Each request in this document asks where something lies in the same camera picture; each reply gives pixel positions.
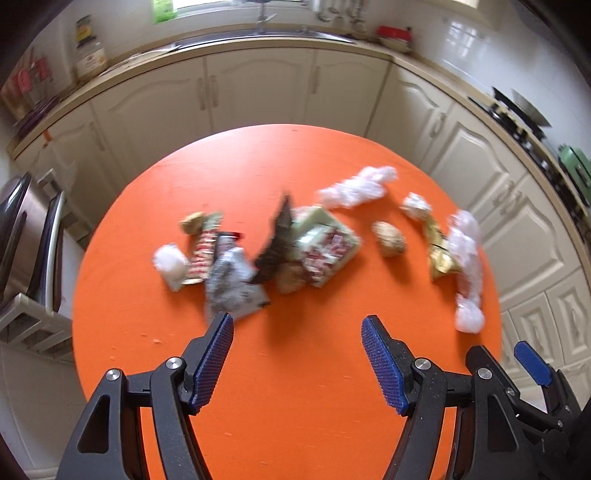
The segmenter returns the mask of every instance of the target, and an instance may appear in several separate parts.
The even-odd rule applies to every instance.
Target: kitchen cabinet
[[[502,326],[502,349],[501,349],[501,366],[505,369],[507,375],[511,379],[524,377],[527,375],[525,369],[515,359],[513,350],[517,342],[519,342],[519,335],[511,315],[509,312],[501,313],[501,326]]]
[[[453,103],[431,83],[392,65],[367,137],[418,166]]]
[[[316,55],[304,123],[364,136],[388,62],[334,50]]]
[[[546,291],[567,364],[591,356],[591,294],[579,268]]]
[[[17,158],[37,179],[53,169],[78,218],[96,227],[125,183],[88,103],[62,117]]]
[[[562,368],[562,373],[569,381],[575,397],[579,402],[581,410],[589,401],[591,395],[591,361],[587,359],[584,362]]]
[[[544,292],[580,267],[562,220],[529,174],[515,185],[480,228],[501,310]],[[517,326],[512,313],[511,317]]]
[[[313,50],[257,48],[206,59],[213,130],[301,124]]]
[[[509,313],[520,340],[526,340],[555,369],[564,365],[558,330],[548,298],[543,292],[511,309]]]
[[[478,117],[453,105],[420,168],[482,222],[524,176],[523,163]]]
[[[126,183],[211,134],[201,58],[132,78],[90,102]]]

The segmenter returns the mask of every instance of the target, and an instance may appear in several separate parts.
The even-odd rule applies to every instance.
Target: food package
[[[383,257],[396,257],[406,251],[406,238],[400,230],[387,222],[374,222],[372,232],[379,243],[379,251]]]
[[[425,221],[433,212],[423,197],[416,193],[410,193],[403,201],[400,209],[414,220]]]
[[[285,262],[277,271],[275,283],[280,294],[295,293],[306,284],[306,271],[299,262]]]
[[[272,279],[279,266],[285,262],[292,241],[291,224],[293,220],[291,218],[290,203],[290,196],[285,195],[281,209],[273,221],[273,237],[255,260],[255,267],[258,271],[250,280],[253,285]]]
[[[152,263],[170,290],[181,289],[189,271],[189,260],[176,244],[163,245],[157,249]]]
[[[423,225],[423,232],[429,241],[429,266],[431,278],[436,280],[439,277],[450,273],[462,271],[461,266],[449,251],[449,242],[443,235],[439,224],[429,216]]]
[[[185,285],[193,285],[203,282],[209,276],[209,270],[213,264],[213,254],[217,231],[222,223],[223,215],[220,212],[210,213],[203,220],[201,236],[197,239],[193,248],[191,265]]]
[[[301,262],[309,282],[322,287],[351,260],[361,247],[353,230],[322,207],[311,207],[292,228],[292,260]]]
[[[478,251],[482,238],[480,227],[472,214],[465,210],[452,215],[449,224],[449,250],[462,269],[458,276],[456,329],[478,333],[485,322],[480,309],[483,289],[482,261]]]
[[[187,215],[178,223],[178,225],[187,235],[198,235],[201,233],[204,220],[205,215],[203,212],[196,212],[192,213],[191,215]]]
[[[234,247],[221,255],[205,282],[208,318],[212,319],[217,312],[228,312],[238,320],[268,305],[265,290],[248,283],[254,272],[244,249]]]
[[[365,167],[355,177],[319,190],[320,204],[325,208],[353,208],[386,195],[384,183],[396,180],[394,167]]]

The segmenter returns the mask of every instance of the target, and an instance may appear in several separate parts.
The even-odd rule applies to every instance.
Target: round table
[[[216,480],[381,479],[405,419],[382,396],[361,344],[363,318],[377,314],[415,356],[467,372],[472,345],[486,345],[498,358],[501,316],[485,261],[484,330],[456,331],[456,279],[431,280],[422,229],[399,209],[416,192],[446,231],[455,205],[409,162],[353,135],[301,125],[241,128],[188,145],[135,179],[97,228],[79,274],[73,337],[86,397],[109,368],[152,370],[205,332],[203,285],[173,293],[152,266],[163,244],[190,252],[180,219],[223,211],[222,229],[242,232],[254,259],[283,193],[291,193],[293,206],[313,205],[316,190],[368,165],[392,165],[398,180],[382,199],[333,212],[362,239],[359,253],[323,288],[282,296],[272,282],[265,285],[271,304],[236,322],[212,400],[191,420]],[[404,255],[380,256],[371,232],[376,220],[402,230]],[[433,478],[447,468],[453,422],[448,408]],[[142,425],[151,478],[163,479],[149,410]]]

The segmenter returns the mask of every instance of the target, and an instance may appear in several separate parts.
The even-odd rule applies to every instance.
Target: white plastic bag
[[[365,167],[355,177],[319,190],[319,201],[325,208],[353,208],[386,194],[384,183],[396,180],[394,167]]]
[[[462,268],[458,275],[456,297],[456,329],[465,333],[479,333],[484,327],[480,309],[483,288],[482,261],[478,253],[480,227],[470,212],[458,210],[450,218],[448,248]]]
[[[154,252],[152,263],[166,285],[172,291],[179,291],[189,271],[189,259],[176,244],[163,245]]]
[[[474,301],[456,296],[456,330],[463,333],[479,333],[484,327],[484,314]]]
[[[425,221],[433,212],[431,205],[429,205],[423,197],[416,193],[409,193],[403,200],[400,209],[410,218],[414,220]]]

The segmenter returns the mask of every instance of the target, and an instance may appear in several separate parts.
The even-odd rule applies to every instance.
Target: stovetop
[[[527,155],[534,161],[534,163],[538,166],[538,168],[544,174],[544,177],[548,180],[548,182],[552,185],[552,188],[562,201],[563,205],[567,209],[571,219],[573,220],[574,224],[577,226],[577,230],[579,231],[579,235],[581,236],[582,240],[586,243],[587,248],[591,250],[591,227],[587,221],[586,212],[584,212],[577,202],[576,196],[578,196],[578,192],[572,191],[572,189],[567,185],[564,180],[564,176],[558,171],[556,165],[560,165],[560,159],[558,155],[555,155],[556,163],[549,162],[546,158],[542,158],[540,155],[536,153],[536,149],[532,145],[530,141],[530,132],[524,126],[517,121],[514,115],[511,115],[507,109],[504,108],[503,105],[500,105],[498,102],[493,102],[491,105],[485,105],[474,98],[470,98],[470,100],[477,105],[481,110],[486,112],[497,124],[499,124],[503,129],[519,144],[519,146],[527,153]],[[531,133],[538,139],[540,142],[547,147],[549,152],[553,152],[553,149],[547,145],[547,141],[545,140],[545,135],[541,131],[540,127],[537,125],[535,126],[537,130],[534,131],[527,125]]]

